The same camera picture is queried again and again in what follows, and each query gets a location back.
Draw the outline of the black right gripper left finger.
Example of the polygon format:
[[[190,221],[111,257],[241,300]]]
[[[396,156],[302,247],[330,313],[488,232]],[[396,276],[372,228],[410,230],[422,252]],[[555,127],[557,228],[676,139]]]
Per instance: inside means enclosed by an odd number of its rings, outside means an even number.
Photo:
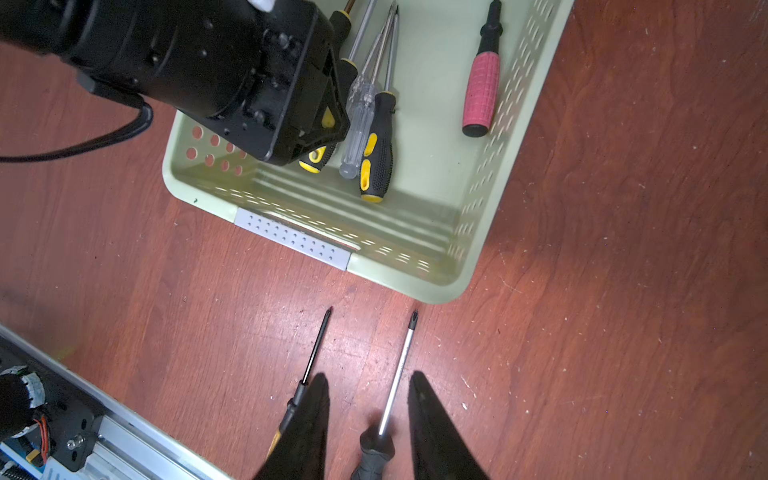
[[[319,373],[255,479],[324,479],[329,410],[329,383]]]

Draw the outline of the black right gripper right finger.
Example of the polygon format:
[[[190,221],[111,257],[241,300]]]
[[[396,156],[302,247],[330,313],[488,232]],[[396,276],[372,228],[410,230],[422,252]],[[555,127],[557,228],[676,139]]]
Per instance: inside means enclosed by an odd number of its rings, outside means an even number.
[[[410,378],[407,403],[416,480],[488,479],[421,371]]]

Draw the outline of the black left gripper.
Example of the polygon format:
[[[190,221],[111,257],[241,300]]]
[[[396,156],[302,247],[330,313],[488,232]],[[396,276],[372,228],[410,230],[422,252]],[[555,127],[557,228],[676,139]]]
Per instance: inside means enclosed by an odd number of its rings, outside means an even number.
[[[333,27],[312,1],[277,1],[269,12],[247,1],[208,1],[215,63],[212,88],[237,90],[210,116],[191,113],[248,155],[286,165],[350,128],[339,100]]]

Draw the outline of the clear handle screwdriver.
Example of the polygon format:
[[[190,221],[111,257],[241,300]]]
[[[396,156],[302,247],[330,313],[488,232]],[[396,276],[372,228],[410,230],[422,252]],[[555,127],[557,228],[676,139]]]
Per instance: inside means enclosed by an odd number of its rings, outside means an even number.
[[[390,38],[392,24],[388,30],[386,43]],[[377,69],[378,75],[381,69],[382,58],[383,55]],[[339,174],[346,180],[353,180],[359,175],[366,138],[374,116],[375,96],[378,92],[376,86],[378,75],[374,81],[363,85],[359,84],[357,78],[356,84],[353,85],[351,91],[351,99],[348,104],[349,113],[351,114],[351,126],[345,141],[344,156],[339,167]]]

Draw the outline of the clear tester screwdriver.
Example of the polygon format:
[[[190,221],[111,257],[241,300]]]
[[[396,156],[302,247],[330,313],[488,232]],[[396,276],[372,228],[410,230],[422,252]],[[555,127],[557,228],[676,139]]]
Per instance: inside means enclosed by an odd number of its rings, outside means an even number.
[[[397,11],[397,8],[398,2],[393,1],[387,12],[387,17],[382,24],[382,27],[378,32],[375,41],[369,51],[369,54],[364,63],[364,67],[358,77],[360,85],[374,81],[378,75],[377,69],[379,68],[380,59],[383,55],[383,49],[386,44],[388,30],[393,22],[393,17]]]

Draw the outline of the small black yellow screwdriver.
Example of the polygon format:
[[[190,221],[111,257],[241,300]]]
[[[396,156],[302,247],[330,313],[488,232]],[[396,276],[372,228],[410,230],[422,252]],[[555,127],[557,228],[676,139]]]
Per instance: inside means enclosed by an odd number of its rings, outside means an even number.
[[[396,94],[392,89],[399,35],[399,6],[390,15],[385,46],[388,48],[384,89],[374,99],[374,114],[360,167],[360,194],[364,201],[380,203],[390,185],[393,172],[393,116]]]

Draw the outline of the pink handle screwdriver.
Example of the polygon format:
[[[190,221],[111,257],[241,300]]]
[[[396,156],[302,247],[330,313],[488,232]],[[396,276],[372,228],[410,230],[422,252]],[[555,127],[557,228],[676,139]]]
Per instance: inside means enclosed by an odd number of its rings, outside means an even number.
[[[480,30],[478,52],[471,66],[462,117],[462,133],[470,138],[485,136],[495,114],[501,75],[501,11],[501,1],[490,2],[486,22]]]

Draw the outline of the light green perforated bin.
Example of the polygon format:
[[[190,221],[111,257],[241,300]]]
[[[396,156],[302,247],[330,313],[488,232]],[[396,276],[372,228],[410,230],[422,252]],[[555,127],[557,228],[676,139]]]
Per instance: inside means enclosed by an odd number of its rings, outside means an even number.
[[[475,271],[572,5],[506,1],[489,133],[461,117],[484,1],[403,1],[393,85],[394,169],[379,204],[336,162],[318,174],[272,166],[178,114],[163,160],[176,198],[258,236],[429,304]]]

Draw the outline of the black yellow dotted screwdriver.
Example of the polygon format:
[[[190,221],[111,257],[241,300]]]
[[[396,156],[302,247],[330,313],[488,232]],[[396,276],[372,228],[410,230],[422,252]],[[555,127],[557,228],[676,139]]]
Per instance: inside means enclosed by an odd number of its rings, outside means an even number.
[[[352,28],[350,13],[355,3],[356,0],[348,0],[343,9],[334,11],[329,17],[329,21],[333,27],[333,46],[336,50],[341,49],[349,36]]]

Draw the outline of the aluminium front rail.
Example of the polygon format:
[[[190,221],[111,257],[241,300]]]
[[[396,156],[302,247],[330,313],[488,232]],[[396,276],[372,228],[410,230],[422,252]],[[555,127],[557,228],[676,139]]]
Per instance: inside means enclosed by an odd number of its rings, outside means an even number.
[[[224,479],[226,473],[1,329],[4,479]]]

